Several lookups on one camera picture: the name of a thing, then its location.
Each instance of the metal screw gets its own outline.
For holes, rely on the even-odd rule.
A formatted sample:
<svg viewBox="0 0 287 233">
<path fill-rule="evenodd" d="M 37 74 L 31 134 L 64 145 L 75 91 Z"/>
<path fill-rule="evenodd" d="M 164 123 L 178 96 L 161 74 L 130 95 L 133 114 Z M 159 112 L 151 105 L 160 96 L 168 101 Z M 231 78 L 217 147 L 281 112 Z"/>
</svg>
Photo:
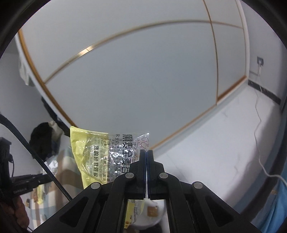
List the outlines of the metal screw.
<svg viewBox="0 0 287 233">
<path fill-rule="evenodd" d="M 91 188 L 92 189 L 98 189 L 100 187 L 100 184 L 98 182 L 92 183 Z"/>
<path fill-rule="evenodd" d="M 168 174 L 165 172 L 160 173 L 160 178 L 165 179 L 168 177 Z"/>
<path fill-rule="evenodd" d="M 125 176 L 126 176 L 126 178 L 131 179 L 131 178 L 133 178 L 135 175 L 134 175 L 133 173 L 131 173 L 131 172 L 128 172 Z"/>
<path fill-rule="evenodd" d="M 201 189 L 201 188 L 203 187 L 202 183 L 200 183 L 200 182 L 195 182 L 195 183 L 193 184 L 193 186 L 194 186 L 196 189 Z"/>
</svg>

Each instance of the wall outlet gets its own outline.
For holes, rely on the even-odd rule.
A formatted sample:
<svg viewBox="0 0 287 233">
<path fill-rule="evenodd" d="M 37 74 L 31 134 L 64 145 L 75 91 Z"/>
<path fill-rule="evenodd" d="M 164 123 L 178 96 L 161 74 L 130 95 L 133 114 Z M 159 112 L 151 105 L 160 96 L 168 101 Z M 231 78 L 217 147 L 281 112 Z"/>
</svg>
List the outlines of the wall outlet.
<svg viewBox="0 0 287 233">
<path fill-rule="evenodd" d="M 264 65 L 264 60 L 263 60 L 263 58 L 257 57 L 257 64 L 260 65 L 260 66 L 263 66 L 263 65 Z"/>
</svg>

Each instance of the braided black cable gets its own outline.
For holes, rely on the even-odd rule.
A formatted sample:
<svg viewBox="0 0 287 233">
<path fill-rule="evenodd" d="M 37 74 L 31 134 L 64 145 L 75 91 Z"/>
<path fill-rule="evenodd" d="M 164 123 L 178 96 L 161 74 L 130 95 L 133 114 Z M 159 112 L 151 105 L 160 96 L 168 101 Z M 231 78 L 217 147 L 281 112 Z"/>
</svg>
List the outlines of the braided black cable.
<svg viewBox="0 0 287 233">
<path fill-rule="evenodd" d="M 32 149 L 29 143 L 25 140 L 22 134 L 16 129 L 16 127 L 2 114 L 0 114 L 0 124 L 4 125 L 7 129 L 11 131 L 12 134 L 22 143 L 22 145 L 29 151 L 34 159 L 41 165 L 41 167 L 45 170 L 51 180 L 56 184 L 56 186 L 61 190 L 61 192 L 65 195 L 65 197 L 71 201 L 72 197 L 70 194 L 65 190 L 65 188 L 60 184 L 57 178 L 53 175 L 53 173 L 49 170 L 43 160 L 37 155 L 37 153 Z"/>
</svg>

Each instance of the blue cloth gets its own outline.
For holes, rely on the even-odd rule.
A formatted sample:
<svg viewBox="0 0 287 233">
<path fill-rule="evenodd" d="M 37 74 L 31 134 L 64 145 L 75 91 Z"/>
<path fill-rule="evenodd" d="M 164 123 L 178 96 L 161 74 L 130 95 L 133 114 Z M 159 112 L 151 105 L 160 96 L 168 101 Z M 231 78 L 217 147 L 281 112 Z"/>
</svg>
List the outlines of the blue cloth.
<svg viewBox="0 0 287 233">
<path fill-rule="evenodd" d="M 281 176 L 287 180 L 287 164 L 285 163 Z M 287 187 L 279 179 L 277 195 L 273 201 L 270 211 L 257 226 L 262 233 L 276 233 L 287 217 Z"/>
</svg>

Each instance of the gray wall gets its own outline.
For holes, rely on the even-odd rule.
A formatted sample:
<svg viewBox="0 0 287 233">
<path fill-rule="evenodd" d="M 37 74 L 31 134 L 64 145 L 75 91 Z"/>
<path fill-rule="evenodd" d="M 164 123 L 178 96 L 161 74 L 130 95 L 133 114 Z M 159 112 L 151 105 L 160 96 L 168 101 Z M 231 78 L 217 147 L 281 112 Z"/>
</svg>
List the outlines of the gray wall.
<svg viewBox="0 0 287 233">
<path fill-rule="evenodd" d="M 250 71 L 257 73 L 257 56 L 264 59 L 262 86 L 282 98 L 287 77 L 287 50 L 272 28 L 252 8 L 241 1 L 250 40 Z M 259 83 L 250 73 L 249 78 Z"/>
<path fill-rule="evenodd" d="M 41 96 L 36 88 L 26 86 L 20 78 L 17 51 L 13 49 L 13 45 L 9 48 L 0 59 L 0 112 L 28 141 L 32 130 L 38 124 L 51 119 L 42 105 Z M 12 142 L 10 153 L 15 162 L 14 176 L 35 174 L 41 170 L 40 165 L 3 125 L 0 125 L 0 137 Z"/>
</svg>

